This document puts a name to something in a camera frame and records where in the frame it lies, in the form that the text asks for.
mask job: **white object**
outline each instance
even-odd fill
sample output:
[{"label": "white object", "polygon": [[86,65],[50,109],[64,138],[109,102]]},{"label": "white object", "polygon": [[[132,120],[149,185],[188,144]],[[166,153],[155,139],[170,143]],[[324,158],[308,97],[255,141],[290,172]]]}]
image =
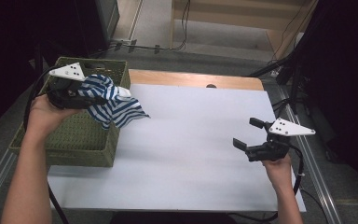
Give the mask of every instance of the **white object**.
[{"label": "white object", "polygon": [[80,63],[69,64],[64,67],[51,70],[48,73],[54,77],[63,77],[76,81],[84,81],[86,79]]},{"label": "white object", "polygon": [[112,168],[52,166],[48,182],[62,207],[277,210],[262,163],[232,146],[233,137],[265,142],[267,133],[249,118],[275,120],[266,92],[131,84],[131,94],[152,119],[121,129]]},{"label": "white object", "polygon": [[283,136],[311,135],[315,131],[301,125],[295,124],[285,119],[278,118],[269,129],[270,133],[276,133]]}]

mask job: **blue and white striped fabric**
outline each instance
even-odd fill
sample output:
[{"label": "blue and white striped fabric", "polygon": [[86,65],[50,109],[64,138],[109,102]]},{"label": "blue and white striped fabric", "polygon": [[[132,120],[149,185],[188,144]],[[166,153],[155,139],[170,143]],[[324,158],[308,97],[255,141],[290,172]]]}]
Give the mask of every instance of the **blue and white striped fabric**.
[{"label": "blue and white striped fabric", "polygon": [[92,105],[87,109],[104,129],[109,129],[112,121],[116,127],[122,128],[133,119],[149,118],[139,101],[132,98],[128,90],[115,86],[110,77],[91,75],[83,81],[78,93],[88,97],[101,96],[108,100],[105,105]]}]

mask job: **green woven basket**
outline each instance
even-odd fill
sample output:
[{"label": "green woven basket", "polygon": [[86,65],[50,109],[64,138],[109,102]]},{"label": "green woven basket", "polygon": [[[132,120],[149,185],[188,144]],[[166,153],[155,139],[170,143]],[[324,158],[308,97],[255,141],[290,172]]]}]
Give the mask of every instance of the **green woven basket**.
[{"label": "green woven basket", "polygon": [[[115,85],[130,88],[130,76],[127,62],[113,60],[94,60],[61,57],[56,65],[80,63],[84,75],[93,74],[111,77]],[[88,112],[81,112],[66,119],[62,125],[48,137],[46,142],[48,165],[74,165],[111,167],[116,153],[120,129],[111,125],[108,131],[96,122]],[[9,150],[19,154],[25,131],[18,129]]]}]

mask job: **gray floor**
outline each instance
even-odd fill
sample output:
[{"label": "gray floor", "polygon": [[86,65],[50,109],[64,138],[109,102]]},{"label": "gray floor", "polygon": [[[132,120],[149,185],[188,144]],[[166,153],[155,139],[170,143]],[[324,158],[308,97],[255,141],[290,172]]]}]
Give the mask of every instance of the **gray floor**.
[{"label": "gray floor", "polygon": [[[166,2],[167,1],[163,0],[144,0],[140,18],[133,36],[133,38],[138,40],[138,45],[154,46],[156,44],[160,44],[162,47],[165,47],[164,45],[168,43],[165,39],[166,33],[162,34],[157,30],[153,30],[150,27],[151,24],[148,24],[150,22],[145,22],[153,21],[151,19],[147,20],[145,17],[148,18],[148,16],[152,15],[157,17],[157,15],[155,15],[156,13],[153,13],[152,9],[156,8],[156,5],[166,6],[164,5],[167,4]],[[158,30],[164,33],[167,28],[162,28],[162,26],[154,24],[155,22],[165,22],[166,24],[166,21],[155,19],[154,22],[151,22],[153,25],[159,27]],[[202,23],[194,24],[198,25],[200,28],[205,25]],[[220,25],[214,28],[215,31],[213,31],[213,25],[208,24],[207,26],[208,27],[205,27],[204,29],[209,30],[209,32],[202,32],[200,35],[196,32],[199,30],[198,28],[190,28],[190,24],[188,25],[187,31],[189,32],[190,38],[187,40],[187,48],[185,52],[161,51],[160,53],[155,54],[152,50],[135,49],[134,52],[129,53],[128,49],[122,48],[118,51],[111,50],[101,57],[106,59],[126,60],[129,62],[130,68],[137,69],[193,72],[223,76],[242,76],[248,75],[265,66],[273,54],[271,49],[269,49],[268,42],[266,42],[266,36],[263,34],[263,31],[248,29],[246,31],[246,38],[240,38],[240,41],[221,41],[222,39],[230,39],[230,37],[227,36],[228,33],[235,34],[235,36],[232,36],[232,38],[235,39],[235,37],[242,36],[241,32],[244,31],[242,28],[240,28],[240,31],[235,31],[235,29],[239,27],[229,26],[225,28],[225,33],[222,34],[222,32],[215,32],[222,31]],[[179,40],[180,38],[179,34],[175,37],[175,40]],[[206,43],[208,43],[207,45],[209,45],[209,47],[202,49],[200,45],[206,45]],[[259,52],[256,52],[257,49],[252,48],[252,46],[264,47],[261,48]],[[243,48],[243,51],[246,51],[246,53],[232,53],[232,49],[236,48]],[[264,88],[268,92],[268,96],[273,103],[282,99],[281,88],[290,88],[290,86],[280,87],[276,85],[274,80],[269,75],[264,75],[261,78]],[[4,155],[11,138],[14,136],[21,123],[26,97],[27,92],[24,93],[0,119],[0,159]],[[298,105],[297,108],[298,116],[302,123],[312,128],[312,121],[309,117],[307,117],[303,107]],[[335,164],[328,161],[324,155],[324,144],[320,136],[314,135],[308,139],[318,166],[323,173],[327,187],[329,188],[334,203],[337,206],[342,223],[358,223],[358,174],[346,164]],[[294,167],[296,169],[297,161],[295,157],[296,156],[293,155]],[[15,164],[11,167],[7,178],[0,188],[0,216],[14,166]],[[307,168],[305,174],[302,187],[310,194],[318,198],[313,181],[310,178],[310,172]],[[303,194],[303,199],[308,210],[306,213],[302,214],[305,223],[325,223],[323,212],[316,205],[315,201],[306,194]],[[65,212],[71,223],[80,224],[109,223],[112,215],[114,214],[112,211],[67,210]],[[264,216],[263,213],[244,214],[257,217]],[[244,218],[236,217],[236,219],[238,223],[255,223]],[[56,215],[54,215],[54,223],[61,223]]]}]

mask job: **white mounting plate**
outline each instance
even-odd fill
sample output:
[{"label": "white mounting plate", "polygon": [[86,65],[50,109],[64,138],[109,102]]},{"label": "white mounting plate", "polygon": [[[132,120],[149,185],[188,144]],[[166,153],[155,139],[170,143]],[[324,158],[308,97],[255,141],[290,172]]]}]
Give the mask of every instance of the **white mounting plate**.
[{"label": "white mounting plate", "polygon": [[269,129],[270,133],[276,133],[283,136],[311,135],[315,131],[295,124],[285,119],[278,118]]},{"label": "white mounting plate", "polygon": [[80,63],[72,63],[61,68],[57,68],[48,72],[54,77],[63,77],[76,81],[84,81],[83,71],[81,70]]}]

